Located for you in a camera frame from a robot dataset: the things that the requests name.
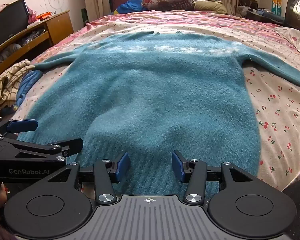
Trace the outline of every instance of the crosshair mark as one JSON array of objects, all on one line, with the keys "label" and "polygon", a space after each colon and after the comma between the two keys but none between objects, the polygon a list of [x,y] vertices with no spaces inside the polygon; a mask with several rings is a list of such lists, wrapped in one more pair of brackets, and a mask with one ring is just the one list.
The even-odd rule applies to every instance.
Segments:
[{"label": "crosshair mark", "polygon": [[155,199],[153,199],[153,198],[147,198],[144,201],[146,201],[147,203],[152,203],[153,201],[155,201]]}]

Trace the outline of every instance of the shelf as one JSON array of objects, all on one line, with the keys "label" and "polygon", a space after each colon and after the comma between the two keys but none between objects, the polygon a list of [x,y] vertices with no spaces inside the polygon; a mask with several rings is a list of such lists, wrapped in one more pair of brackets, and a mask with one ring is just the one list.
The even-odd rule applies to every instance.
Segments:
[{"label": "shelf", "polygon": [[58,17],[62,14],[66,14],[67,12],[69,12],[69,10],[67,11],[64,11],[62,13],[59,13],[57,15],[54,15],[54,16],[51,16],[43,21],[41,21],[40,23],[30,27],[30,28],[27,28],[27,29],[24,29],[23,31],[17,33],[16,35],[12,36],[10,39],[6,40],[4,43],[2,43],[0,45],[0,52],[2,50],[4,50],[8,45],[12,44],[12,43],[15,43],[16,41],[18,41],[19,39],[23,38],[24,36],[26,36],[27,34],[31,33],[33,30],[35,29],[38,29],[38,28],[46,28],[46,23],[48,21],[50,21],[51,19],[55,18],[55,17]]},{"label": "shelf", "polygon": [[20,57],[26,54],[29,50],[36,47],[38,44],[44,42],[49,39],[49,33],[44,32],[40,36],[36,37],[34,40],[26,44],[25,46],[18,49],[12,55],[10,55],[4,62],[0,63],[0,74],[5,71],[7,68],[12,66]]}]

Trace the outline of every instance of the cherry print bedsheet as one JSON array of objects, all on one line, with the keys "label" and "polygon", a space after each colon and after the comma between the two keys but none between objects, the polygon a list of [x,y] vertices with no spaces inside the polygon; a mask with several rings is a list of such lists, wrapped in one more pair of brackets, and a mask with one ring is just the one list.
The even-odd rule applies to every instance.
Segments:
[{"label": "cherry print bedsheet", "polygon": [[[300,70],[299,31],[234,16],[186,11],[146,11],[100,18],[48,49],[33,63],[110,35],[140,31],[214,35],[274,54]],[[13,118],[26,118],[36,100],[68,68],[60,66],[45,73]],[[300,179],[300,87],[252,62],[245,63],[243,72],[262,141],[258,177],[283,190]]]}]

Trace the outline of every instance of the striped blanket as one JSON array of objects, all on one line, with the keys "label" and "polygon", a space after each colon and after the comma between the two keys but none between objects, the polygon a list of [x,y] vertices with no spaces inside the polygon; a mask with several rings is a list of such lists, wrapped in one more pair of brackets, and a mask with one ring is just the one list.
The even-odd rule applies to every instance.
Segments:
[{"label": "striped blanket", "polygon": [[5,106],[13,106],[16,102],[20,82],[34,66],[29,60],[23,60],[5,70],[0,75],[0,110]]}]

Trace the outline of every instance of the plastic bag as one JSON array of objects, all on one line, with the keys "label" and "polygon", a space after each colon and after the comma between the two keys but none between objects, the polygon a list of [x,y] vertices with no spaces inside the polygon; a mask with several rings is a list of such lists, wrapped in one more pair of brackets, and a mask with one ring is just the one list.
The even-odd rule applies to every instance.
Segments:
[{"label": "plastic bag", "polygon": [[10,44],[0,53],[0,63],[4,62],[9,56],[11,56],[14,52],[20,49],[21,46],[16,43]]},{"label": "plastic bag", "polygon": [[44,33],[44,29],[39,29],[39,30],[35,30],[32,31],[31,34],[29,36],[27,36],[26,38],[22,38],[21,42],[19,42],[19,44],[21,46],[25,46],[26,44],[28,44],[30,41],[34,40],[36,37],[40,36],[42,33]]},{"label": "plastic bag", "polygon": [[33,11],[28,7],[29,11],[29,19],[28,19],[28,24],[34,23],[36,21],[35,17],[37,15],[37,11]]}]

